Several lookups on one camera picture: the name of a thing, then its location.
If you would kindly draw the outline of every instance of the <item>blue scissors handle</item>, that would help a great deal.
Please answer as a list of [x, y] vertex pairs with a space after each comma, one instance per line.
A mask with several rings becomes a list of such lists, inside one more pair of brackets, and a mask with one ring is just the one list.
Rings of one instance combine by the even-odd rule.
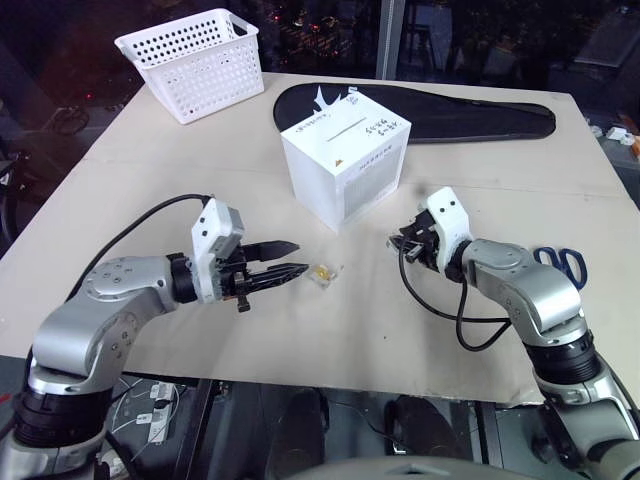
[[[587, 284], [587, 264], [584, 262], [582, 254], [570, 248], [563, 248], [558, 252], [558, 255], [560, 256], [560, 263], [565, 267], [565, 275], [569, 277], [571, 283], [573, 283], [578, 290], [582, 290], [582, 288]], [[571, 264], [569, 263], [568, 257], [573, 257], [573, 259], [578, 264], [578, 271], [580, 272], [579, 280], [576, 278], [573, 270], [571, 269]]]
[[[555, 249], [551, 247], [536, 248], [533, 251], [533, 258], [535, 258], [538, 263], [545, 263], [541, 259], [541, 253], [546, 254], [549, 262], [551, 262], [551, 266], [564, 273], [578, 290], [581, 290], [587, 284], [587, 264], [580, 252], [570, 248], [563, 248], [556, 253]], [[576, 278], [569, 263], [569, 257], [573, 257], [578, 264], [580, 279]]]

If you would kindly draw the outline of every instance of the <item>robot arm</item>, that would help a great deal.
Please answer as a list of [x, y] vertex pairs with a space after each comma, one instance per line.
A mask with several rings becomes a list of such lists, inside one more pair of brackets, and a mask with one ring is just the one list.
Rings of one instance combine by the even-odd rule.
[[543, 421], [560, 460], [603, 479], [640, 478], [638, 426], [608, 365], [597, 354], [580, 296], [569, 279], [524, 248], [474, 240], [451, 188], [421, 204], [390, 241], [452, 281], [500, 304], [520, 336], [546, 401]]
[[194, 254], [124, 257], [92, 270], [77, 294], [47, 317], [33, 343], [28, 386], [15, 404], [15, 427], [0, 444], [0, 480], [73, 472], [93, 478], [113, 386], [140, 330], [195, 300], [238, 299], [285, 283], [307, 265], [285, 263], [252, 274], [247, 262], [298, 248], [275, 241], [240, 245], [237, 210], [211, 199], [192, 229]]

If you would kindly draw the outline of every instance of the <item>white plastic basket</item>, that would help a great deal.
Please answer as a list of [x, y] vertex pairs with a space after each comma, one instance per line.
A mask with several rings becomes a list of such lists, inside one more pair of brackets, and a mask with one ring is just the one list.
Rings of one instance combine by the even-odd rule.
[[[238, 35], [234, 25], [246, 34]], [[258, 29], [224, 8], [115, 40], [160, 102], [182, 124], [264, 91]]]

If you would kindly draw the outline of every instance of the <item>table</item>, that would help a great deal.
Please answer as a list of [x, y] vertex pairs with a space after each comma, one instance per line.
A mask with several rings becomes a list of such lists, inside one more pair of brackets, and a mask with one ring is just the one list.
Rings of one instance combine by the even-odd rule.
[[[451, 322], [432, 317], [404, 290], [386, 250], [387, 235], [408, 223], [419, 200], [451, 185], [476, 237], [583, 252], [589, 283], [582, 298], [596, 345], [640, 397], [640, 217], [569, 95], [399, 82], [540, 103], [556, 114], [557, 131], [542, 140], [410, 146], [398, 191], [336, 235], [295, 201], [271, 118], [279, 93], [307, 81], [336, 79], [265, 74], [265, 93], [187, 126], [142, 88], [0, 262], [0, 354], [26, 355], [88, 260], [141, 212], [173, 195], [213, 192], [240, 210], [245, 242], [296, 242], [302, 249], [291, 261], [327, 264], [339, 276], [327, 290], [300, 278], [252, 295], [245, 314], [232, 302], [182, 306], [144, 328], [127, 370], [539, 402], [515, 332], [485, 352], [463, 350]], [[109, 256], [189, 252], [199, 208], [194, 202], [154, 216]], [[457, 285], [409, 270], [436, 307], [455, 311]], [[471, 292], [466, 313], [502, 312]], [[479, 343], [491, 328], [468, 325], [465, 334]]]

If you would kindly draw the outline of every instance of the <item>wire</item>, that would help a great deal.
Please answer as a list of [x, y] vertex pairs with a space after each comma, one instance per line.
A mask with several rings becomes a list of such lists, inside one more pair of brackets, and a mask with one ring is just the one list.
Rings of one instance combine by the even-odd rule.
[[624, 383], [622, 383], [622, 380], [620, 379], [616, 371], [613, 368], [611, 368], [611, 365], [609, 365], [609, 363], [607, 363], [607, 361], [604, 358], [602, 358], [601, 355], [598, 355], [598, 358], [602, 363], [604, 363], [609, 368], [609, 371], [611, 372], [611, 376], [613, 377], [613, 380], [618, 384], [618, 388], [620, 389], [620, 391], [622, 392], [622, 395], [624, 395], [625, 399], [627, 400], [627, 403], [629, 404], [631, 418], [633, 419], [633, 422], [636, 424], [638, 433], [640, 433], [640, 415], [638, 414], [638, 406], [636, 405], [636, 402], [633, 401], [633, 398], [631, 397], [629, 390], [627, 390], [627, 387], [624, 386]]
[[128, 422], [123, 423], [122, 425], [120, 425], [118, 428], [116, 428], [115, 430], [112, 430], [111, 433], [116, 433], [119, 430], [122, 430], [124, 427], [131, 425], [132, 423], [137, 422], [138, 419], [134, 418], [133, 420], [129, 420]]
[[151, 392], [151, 390], [145, 390], [144, 392], [138, 393], [137, 395], [131, 395], [131, 398], [140, 398], [142, 395], [149, 392]]
[[491, 345], [496, 343], [496, 341], [500, 338], [500, 336], [507, 331], [507, 329], [511, 326], [511, 322], [505, 322], [496, 333], [493, 334], [489, 340], [480, 344], [480, 345], [470, 345], [464, 339], [464, 335], [462, 334], [462, 323], [463, 323], [463, 314], [464, 314], [464, 306], [467, 302], [467, 280], [462, 279], [462, 293], [460, 294], [460, 304], [458, 305], [458, 314], [456, 315], [456, 337], [458, 338], [458, 343], [462, 345], [462, 347], [470, 352], [481, 352], [482, 350], [486, 350]]
[[173, 205], [174, 203], [178, 203], [178, 202], [181, 202], [183, 200], [200, 200], [203, 205], [206, 205], [207, 202], [211, 198], [212, 197], [210, 195], [200, 195], [200, 194], [197, 194], [197, 193], [187, 193], [185, 195], [178, 195], [177, 197], [173, 197], [173, 198], [170, 198], [168, 200], [165, 200], [164, 202], [161, 202], [158, 205], [156, 205], [155, 207], [147, 210], [136, 221], [134, 221], [131, 225], [129, 225], [124, 230], [122, 230], [118, 235], [113, 237], [113, 239], [110, 242], [108, 242], [104, 247], [102, 247], [100, 249], [100, 251], [96, 254], [95, 257], [93, 257], [93, 259], [89, 262], [87, 267], [84, 269], [84, 271], [82, 272], [82, 274], [80, 275], [80, 277], [76, 281], [75, 285], [71, 289], [71, 292], [69, 293], [69, 296], [67, 297], [67, 301], [70, 300], [76, 293], [78, 293], [78, 290], [80, 290], [80, 287], [82, 286], [82, 282], [83, 282], [84, 278], [89, 274], [89, 272], [91, 272], [91, 270], [94, 269], [94, 267], [97, 265], [97, 263], [100, 261], [100, 259], [109, 250], [111, 250], [111, 248], [113, 248], [113, 246], [116, 243], [118, 243], [120, 240], [122, 240], [128, 234], [130, 234], [135, 228], [137, 228], [142, 222], [147, 220], [154, 213], [157, 213], [158, 211], [162, 210], [163, 208], [166, 208], [169, 205]]
[[350, 403], [338, 402], [336, 400], [331, 400], [331, 399], [328, 399], [328, 401], [330, 403], [333, 403], [334, 405], [340, 405], [342, 407], [350, 408], [351, 410], [353, 410], [356, 413], [358, 413], [358, 415], [360, 415], [360, 417], [362, 417], [362, 419], [367, 423], [367, 426], [371, 429], [371, 431], [373, 431], [374, 433], [377, 433], [381, 437], [386, 438], [387, 440], [392, 441], [396, 445], [404, 448], [407, 453], [410, 453], [412, 451], [411, 448], [409, 448], [407, 445], [403, 444], [400, 440], [398, 440], [393, 435], [389, 435], [388, 433], [383, 432], [379, 428], [376, 428], [375, 425], [373, 425], [371, 423], [371, 421], [369, 420], [369, 417], [367, 417], [367, 415], [362, 410], [360, 410], [358, 407], [356, 407], [355, 405], [351, 405]]
[[[411, 284], [409, 283], [409, 279], [407, 278], [407, 274], [405, 272], [405, 268], [404, 268], [404, 255], [402, 255], [402, 252], [404, 252], [404, 247], [407, 243], [407, 237], [402, 237], [402, 242], [400, 243], [400, 249], [398, 252], [398, 267], [400, 268], [400, 277], [402, 278], [402, 283], [404, 283], [404, 286], [406, 287], [406, 289], [409, 291], [409, 293], [411, 294], [411, 296], [413, 298], [415, 298], [415, 300], [422, 305], [424, 308], [426, 308], [428, 311], [430, 311], [431, 313], [433, 313], [434, 315], [438, 315], [439, 317], [445, 318], [447, 320], [453, 320], [453, 321], [457, 321], [457, 315], [450, 315], [448, 313], [444, 313], [441, 312], [440, 310], [432, 307], [431, 305], [429, 305], [419, 294], [418, 292], [416, 292], [414, 290], [414, 288], [411, 286]], [[511, 324], [511, 320], [509, 320], [508, 318], [504, 317], [504, 318], [474, 318], [474, 317], [462, 317], [462, 320], [464, 322], [468, 322], [468, 323], [509, 323]]]
[[140, 450], [138, 450], [133, 457], [131, 457], [131, 461], [134, 461], [136, 458], [138, 458], [138, 455], [140, 455], [144, 451], [144, 449], [147, 448], [151, 444], [151, 442], [153, 442], [158, 437], [158, 435], [160, 435], [169, 426], [171, 420], [173, 420], [173, 417], [175, 417], [176, 413], [178, 413], [178, 407], [180, 406], [180, 394], [178, 393], [178, 388], [175, 384], [173, 385], [173, 389], [176, 392], [176, 408], [174, 408], [173, 412], [171, 412], [167, 423], [165, 423], [164, 426], [160, 430], [158, 430], [156, 434], [151, 437], [151, 439], [149, 439], [149, 441], [145, 443], [144, 446]]
[[106, 431], [104, 435], [105, 440], [111, 448], [116, 452], [116, 454], [122, 460], [122, 464], [124, 465], [127, 474], [131, 478], [131, 480], [141, 480], [140, 476], [136, 472], [136, 468], [133, 466], [133, 460], [131, 459], [131, 455], [129, 452], [116, 440], [116, 437], [110, 431]]
[[113, 413], [113, 418], [111, 419], [111, 430], [114, 430], [116, 428], [116, 420], [118, 418], [118, 412], [120, 411], [120, 407], [122, 406], [122, 402], [124, 402], [124, 399], [127, 397], [127, 394], [131, 391], [131, 389], [133, 389], [133, 387], [138, 385], [141, 381], [142, 381], [142, 379], [139, 378], [134, 383], [132, 383], [131, 386], [127, 390], [125, 390], [124, 392], [122, 392], [119, 395], [120, 401], [118, 402], [118, 406], [116, 407], [116, 411]]

